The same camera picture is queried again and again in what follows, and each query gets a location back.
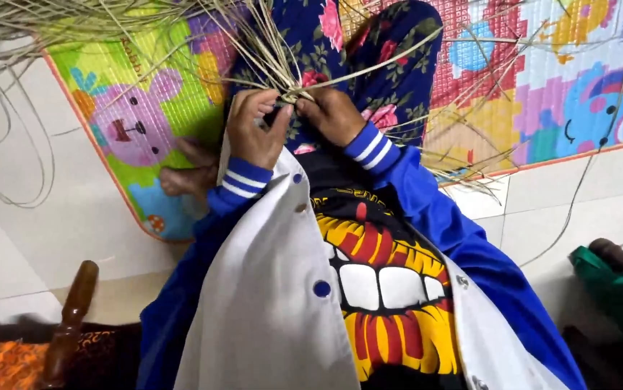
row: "sleeve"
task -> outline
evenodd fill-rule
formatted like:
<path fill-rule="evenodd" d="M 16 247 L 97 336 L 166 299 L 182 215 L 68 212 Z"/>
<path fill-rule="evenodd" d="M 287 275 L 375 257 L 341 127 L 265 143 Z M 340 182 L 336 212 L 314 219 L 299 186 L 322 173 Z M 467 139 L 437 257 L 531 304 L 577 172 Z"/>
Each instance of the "sleeve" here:
<path fill-rule="evenodd" d="M 261 196 L 272 171 L 231 157 L 222 184 L 208 191 L 209 213 L 194 224 L 194 239 L 157 298 L 141 312 L 138 389 L 174 386 L 186 334 L 205 275 L 239 219 Z"/>
<path fill-rule="evenodd" d="M 345 153 L 372 173 L 375 188 L 393 187 L 406 220 L 477 283 L 529 353 L 570 389 L 586 388 L 567 344 L 521 269 L 438 190 L 434 176 L 420 165 L 418 149 L 394 146 L 369 122 Z"/>

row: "wooden chair leg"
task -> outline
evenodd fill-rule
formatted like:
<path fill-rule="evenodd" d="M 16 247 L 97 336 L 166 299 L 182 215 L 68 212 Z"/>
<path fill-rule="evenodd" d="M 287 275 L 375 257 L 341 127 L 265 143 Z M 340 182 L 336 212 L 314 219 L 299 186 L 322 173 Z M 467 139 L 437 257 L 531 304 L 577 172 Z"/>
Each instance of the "wooden chair leg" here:
<path fill-rule="evenodd" d="M 94 261 L 83 261 L 63 306 L 61 324 L 56 328 L 44 361 L 40 389 L 57 389 L 65 385 L 64 371 L 78 349 L 82 319 L 94 295 L 99 267 Z"/>

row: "white stripe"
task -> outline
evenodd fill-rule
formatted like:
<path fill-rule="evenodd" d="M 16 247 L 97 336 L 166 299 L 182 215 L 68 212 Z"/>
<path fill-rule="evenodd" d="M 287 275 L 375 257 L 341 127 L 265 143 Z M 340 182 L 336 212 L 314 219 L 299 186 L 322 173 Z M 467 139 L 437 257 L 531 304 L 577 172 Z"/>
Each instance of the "white stripe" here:
<path fill-rule="evenodd" d="M 246 185 L 250 185 L 251 187 L 255 187 L 255 188 L 263 188 L 265 187 L 265 183 L 264 182 L 259 182 L 259 181 L 253 181 L 249 178 L 246 178 L 242 175 L 240 175 L 239 173 L 233 172 L 231 170 L 227 170 L 227 172 L 225 173 L 225 175 L 229 176 L 230 178 L 233 178 L 234 180 L 238 181 L 238 182 L 242 182 Z"/>
<path fill-rule="evenodd" d="M 384 148 L 381 149 L 378 155 L 376 155 L 376 157 L 374 157 L 374 159 L 369 164 L 362 165 L 362 167 L 364 169 L 374 168 L 377 164 L 381 162 L 381 159 L 383 159 L 386 156 L 388 151 L 391 149 L 392 145 L 393 143 L 388 138 L 386 138 L 386 145 L 384 146 Z"/>
<path fill-rule="evenodd" d="M 367 156 L 369 155 L 369 153 L 371 153 L 374 150 L 376 145 L 378 145 L 378 143 L 381 142 L 381 138 L 383 138 L 383 137 L 384 137 L 383 134 L 376 133 L 376 137 L 374 137 L 374 139 L 372 139 L 372 141 L 369 143 L 369 145 L 364 150 L 364 152 L 362 152 L 360 155 L 358 155 L 357 157 L 353 158 L 352 160 L 360 162 L 360 161 L 366 159 Z"/>
<path fill-rule="evenodd" d="M 249 191 L 244 191 L 241 188 L 235 187 L 234 185 L 231 185 L 231 184 L 229 184 L 226 181 L 222 181 L 222 186 L 226 190 L 234 192 L 235 194 L 241 196 L 242 198 L 251 199 L 251 198 L 255 198 L 256 196 L 258 196 L 258 194 L 255 194 L 255 193 L 249 192 Z"/>

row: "person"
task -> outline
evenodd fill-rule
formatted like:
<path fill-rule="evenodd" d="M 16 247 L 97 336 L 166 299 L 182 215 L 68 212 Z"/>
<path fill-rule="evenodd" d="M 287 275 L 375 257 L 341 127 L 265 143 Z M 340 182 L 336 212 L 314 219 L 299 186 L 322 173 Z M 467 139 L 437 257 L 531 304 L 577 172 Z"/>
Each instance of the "person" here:
<path fill-rule="evenodd" d="M 520 269 L 420 165 L 422 130 L 395 126 L 429 107 L 434 7 L 393 4 L 345 48 L 332 0 L 279 0 L 272 19 L 305 87 L 425 44 L 294 107 L 234 85 L 229 155 L 179 141 L 195 168 L 162 169 L 163 188 L 209 214 L 142 312 L 137 386 L 584 389 Z"/>

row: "blue button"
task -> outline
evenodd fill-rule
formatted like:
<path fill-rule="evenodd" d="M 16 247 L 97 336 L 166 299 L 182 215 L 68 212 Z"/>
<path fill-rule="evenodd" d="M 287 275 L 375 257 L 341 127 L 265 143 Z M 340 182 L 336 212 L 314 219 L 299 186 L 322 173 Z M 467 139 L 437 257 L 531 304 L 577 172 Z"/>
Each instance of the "blue button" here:
<path fill-rule="evenodd" d="M 319 280 L 318 282 L 314 283 L 313 292 L 319 298 L 327 297 L 328 294 L 331 293 L 331 285 L 329 285 L 328 282 L 325 282 L 324 280 Z"/>

